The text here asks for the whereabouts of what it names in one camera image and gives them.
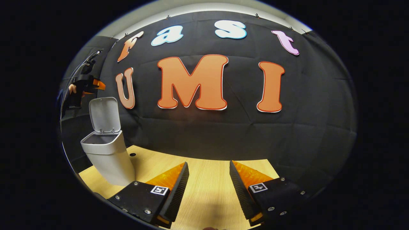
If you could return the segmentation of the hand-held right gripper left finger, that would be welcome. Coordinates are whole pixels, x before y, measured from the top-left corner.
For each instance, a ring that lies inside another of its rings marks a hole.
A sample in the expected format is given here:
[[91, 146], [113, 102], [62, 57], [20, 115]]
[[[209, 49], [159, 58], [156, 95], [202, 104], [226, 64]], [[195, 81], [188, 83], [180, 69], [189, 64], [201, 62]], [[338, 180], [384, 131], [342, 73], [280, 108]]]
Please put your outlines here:
[[146, 223], [170, 228], [175, 222], [189, 178], [183, 162], [147, 182], [133, 181], [107, 200]]

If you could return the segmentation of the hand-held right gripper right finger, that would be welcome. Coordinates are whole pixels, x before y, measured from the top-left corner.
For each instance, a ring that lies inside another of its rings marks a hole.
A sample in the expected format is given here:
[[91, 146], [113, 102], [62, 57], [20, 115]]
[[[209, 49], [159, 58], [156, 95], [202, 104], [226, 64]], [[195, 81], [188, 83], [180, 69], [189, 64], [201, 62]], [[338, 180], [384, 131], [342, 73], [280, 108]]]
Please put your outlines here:
[[309, 194], [296, 183], [274, 179], [249, 166], [231, 160], [229, 174], [241, 209], [250, 226], [272, 226], [301, 208]]

